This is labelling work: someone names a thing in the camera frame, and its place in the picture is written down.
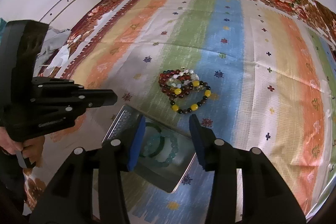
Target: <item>green stripe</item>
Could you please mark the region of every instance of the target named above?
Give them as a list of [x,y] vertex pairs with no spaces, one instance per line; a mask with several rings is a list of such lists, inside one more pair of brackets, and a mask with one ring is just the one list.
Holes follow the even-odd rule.
[[[194,68],[201,58],[201,50],[206,30],[214,9],[215,0],[191,0],[188,10],[184,12],[175,24],[174,29],[160,53],[163,61],[157,68],[157,77],[153,83],[148,83],[150,91],[140,107],[141,111],[176,126],[179,114],[170,109],[168,97],[161,92],[158,75],[163,70]],[[181,108],[188,108],[183,101]]]
[[[329,61],[328,61],[328,58],[327,58],[327,54],[325,53],[324,49],[323,49],[323,46],[322,46],[322,43],[319,39],[319,37],[317,36],[317,34],[311,30],[309,30],[307,28],[309,34],[310,34],[310,39],[312,40],[313,44],[315,47],[318,47],[319,50],[316,51],[317,54],[318,54],[318,57],[320,59],[320,62],[321,62],[321,65],[322,65],[322,68],[323,68],[323,72],[326,76],[329,77],[329,81],[328,81],[328,84],[329,84],[329,88],[331,90],[331,93],[336,96],[336,80],[335,80],[335,77],[334,77],[334,74],[333,74],[333,70],[329,64]],[[332,106],[332,117],[334,115],[336,115],[335,113],[335,100],[331,100],[331,106]],[[335,122],[333,121],[332,123],[332,127],[333,127],[333,140],[336,139],[336,124]],[[334,164],[336,162],[336,146],[335,147],[332,147],[331,148],[331,157],[330,157],[330,164]],[[336,168],[332,171],[332,172],[329,172],[328,171],[328,178],[327,178],[327,181],[329,182],[333,176],[335,175],[335,172],[336,172]],[[325,193],[319,197],[319,200],[318,200],[318,204],[320,204],[321,202],[323,202],[329,195],[329,191],[325,191]]]
[[[325,51],[323,49],[323,46],[321,44],[321,41],[320,41],[319,37],[317,36],[317,34],[314,33],[313,31],[309,30],[309,29],[308,29],[308,31],[309,31],[309,34],[310,34],[310,37],[311,37],[311,40],[312,40],[313,44],[315,45],[315,47],[319,48],[319,50],[316,51],[316,52],[317,52],[318,57],[321,61],[323,72],[329,78],[328,84],[329,84],[329,88],[331,90],[331,93],[336,96],[336,80],[335,80],[335,77],[334,77],[334,74],[333,74],[333,70],[332,70],[332,68],[329,64],[327,54],[325,53]],[[335,113],[335,100],[331,100],[331,105],[332,105],[332,109],[333,109],[333,115],[335,115],[336,114]],[[333,140],[335,140],[335,139],[336,139],[336,124],[335,124],[335,122],[333,122]],[[336,162],[336,149],[332,148],[330,163],[335,163],[335,162]]]

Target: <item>screw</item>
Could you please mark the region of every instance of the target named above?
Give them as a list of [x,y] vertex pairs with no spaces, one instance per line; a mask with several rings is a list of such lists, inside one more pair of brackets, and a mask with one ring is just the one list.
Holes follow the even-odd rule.
[[112,146],[118,146],[121,144],[121,141],[119,139],[114,139],[111,141]]
[[256,154],[256,155],[259,155],[261,153],[261,150],[260,148],[257,148],[257,147],[253,147],[252,148],[252,153]]
[[214,141],[215,145],[222,146],[225,144],[225,142],[222,139],[215,139]]
[[73,151],[76,155],[79,155],[83,152],[83,148],[81,147],[77,147],[74,151]]

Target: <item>human hand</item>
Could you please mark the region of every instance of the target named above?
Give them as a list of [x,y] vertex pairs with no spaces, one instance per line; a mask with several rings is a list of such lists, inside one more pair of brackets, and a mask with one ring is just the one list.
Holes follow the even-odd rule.
[[42,156],[44,141],[45,141],[44,136],[24,141],[22,156],[25,159],[29,158],[29,161],[31,163],[38,161]]
[[13,141],[4,127],[0,127],[0,146],[12,155],[16,150],[22,151],[24,147],[22,143]]

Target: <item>yellow bead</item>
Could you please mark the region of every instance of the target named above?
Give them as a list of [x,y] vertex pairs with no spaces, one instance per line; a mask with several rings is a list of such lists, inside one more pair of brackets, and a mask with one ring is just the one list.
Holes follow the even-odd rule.
[[198,87],[200,85],[200,82],[198,80],[193,81],[194,87]]
[[181,89],[175,89],[175,90],[174,90],[174,93],[175,93],[176,95],[179,95],[181,92],[182,92]]
[[176,111],[178,111],[180,108],[179,108],[178,105],[173,105],[173,106],[171,107],[171,109],[174,110],[174,111],[176,112]]
[[195,110],[198,109],[198,105],[197,104],[193,104],[193,105],[191,105],[190,108],[191,108],[192,111],[195,111]]
[[205,93],[204,93],[204,95],[206,97],[209,97],[211,95],[211,91],[210,90],[206,90]]

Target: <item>colorful blanket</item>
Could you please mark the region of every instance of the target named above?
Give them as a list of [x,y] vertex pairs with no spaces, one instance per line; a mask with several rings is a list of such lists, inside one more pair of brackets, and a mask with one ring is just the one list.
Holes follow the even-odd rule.
[[[102,0],[73,28],[69,60],[50,76],[113,89],[118,102],[49,135],[39,168],[26,170],[29,205],[74,148],[100,147],[124,103],[187,134],[189,115],[173,112],[157,84],[160,72],[183,66],[211,86],[202,125],[236,148],[260,147],[309,217],[335,177],[335,28],[336,15],[314,0]],[[203,223],[212,180],[197,161],[172,194],[123,174],[130,216]],[[237,220],[242,198],[240,183]]]

